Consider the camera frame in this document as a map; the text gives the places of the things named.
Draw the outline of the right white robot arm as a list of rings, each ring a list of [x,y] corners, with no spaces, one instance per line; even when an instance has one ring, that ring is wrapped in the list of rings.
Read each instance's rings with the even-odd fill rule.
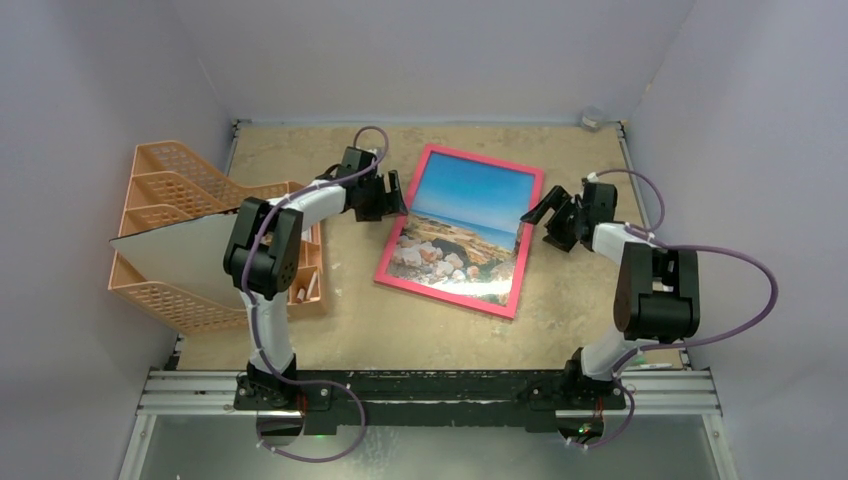
[[[582,245],[619,268],[611,329],[565,365],[561,392],[576,407],[613,391],[620,372],[645,348],[688,339],[700,325],[696,253],[652,245],[648,235],[616,220],[617,204],[614,185],[584,180],[577,195],[553,187],[521,218],[544,225],[545,243],[564,252]]]

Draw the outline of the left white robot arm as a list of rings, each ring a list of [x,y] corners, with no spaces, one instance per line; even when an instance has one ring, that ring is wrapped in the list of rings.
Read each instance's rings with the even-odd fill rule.
[[[359,222],[408,212],[397,172],[378,172],[383,158],[383,153],[349,146],[340,164],[307,186],[271,200],[249,197],[238,208],[223,267],[248,315],[252,353],[245,389],[272,408],[292,405],[303,384],[296,377],[288,329],[289,290],[298,273],[303,232],[347,211]]]

